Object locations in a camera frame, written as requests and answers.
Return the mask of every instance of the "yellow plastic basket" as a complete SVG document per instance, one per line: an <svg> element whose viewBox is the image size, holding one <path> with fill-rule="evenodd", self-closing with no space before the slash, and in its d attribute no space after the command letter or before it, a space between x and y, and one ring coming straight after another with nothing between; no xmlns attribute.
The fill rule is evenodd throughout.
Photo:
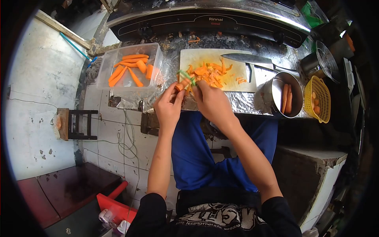
<svg viewBox="0 0 379 237"><path fill-rule="evenodd" d="M316 99L319 100L320 114L317 115L311 104L312 92L316 93ZM328 123L330 119L330 93L324 81L317 76L312 76L305 87L304 109L312 117L318 119L320 123Z"/></svg>

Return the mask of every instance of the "black t-shirt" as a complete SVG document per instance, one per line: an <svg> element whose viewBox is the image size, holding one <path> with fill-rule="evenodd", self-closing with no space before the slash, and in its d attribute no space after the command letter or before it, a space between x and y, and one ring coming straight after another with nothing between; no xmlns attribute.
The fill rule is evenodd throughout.
<svg viewBox="0 0 379 237"><path fill-rule="evenodd" d="M261 207L255 205L258 200L256 193L235 188L182 190L177 216L167 224L164 199L150 193L141 199L126 236L301 236L283 197L270 198Z"/></svg>

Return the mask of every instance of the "gas stove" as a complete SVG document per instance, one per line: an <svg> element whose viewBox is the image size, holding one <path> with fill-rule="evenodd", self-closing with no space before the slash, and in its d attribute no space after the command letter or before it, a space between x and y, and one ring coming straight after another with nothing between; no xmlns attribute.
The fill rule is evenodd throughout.
<svg viewBox="0 0 379 237"><path fill-rule="evenodd" d="M298 48L310 34L310 26L288 2L291 1L121 0L107 24L120 41L179 31L221 31L255 35Z"/></svg>

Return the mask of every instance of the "knife handle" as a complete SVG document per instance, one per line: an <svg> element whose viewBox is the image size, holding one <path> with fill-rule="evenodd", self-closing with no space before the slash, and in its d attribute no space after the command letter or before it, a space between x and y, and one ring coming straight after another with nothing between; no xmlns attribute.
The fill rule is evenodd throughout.
<svg viewBox="0 0 379 237"><path fill-rule="evenodd" d="M287 73L292 74L292 75L294 75L296 77L300 77L300 74L298 73L298 71L293 70L293 69L279 67L279 66L277 66L275 64L274 64L274 71L277 71L277 72L287 72Z"/></svg>

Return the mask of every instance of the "clear plastic container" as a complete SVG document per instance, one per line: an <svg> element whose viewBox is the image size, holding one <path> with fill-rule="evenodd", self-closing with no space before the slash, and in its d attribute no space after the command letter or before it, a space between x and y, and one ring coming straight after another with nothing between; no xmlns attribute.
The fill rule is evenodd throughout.
<svg viewBox="0 0 379 237"><path fill-rule="evenodd" d="M153 65L153 74L151 79L147 79L146 73L143 74L137 67L131 67L131 70L142 82L142 87L138 87L136 85L128 69L125 71L121 79L114 85L114 87L109 87L108 79L116 69L113 65L121 61L123 56L132 54L149 55L147 64ZM114 89L118 91L155 91L157 81L159 80L161 74L162 62L163 54L158 43L138 44L106 51L97 78L97 88Z"/></svg>

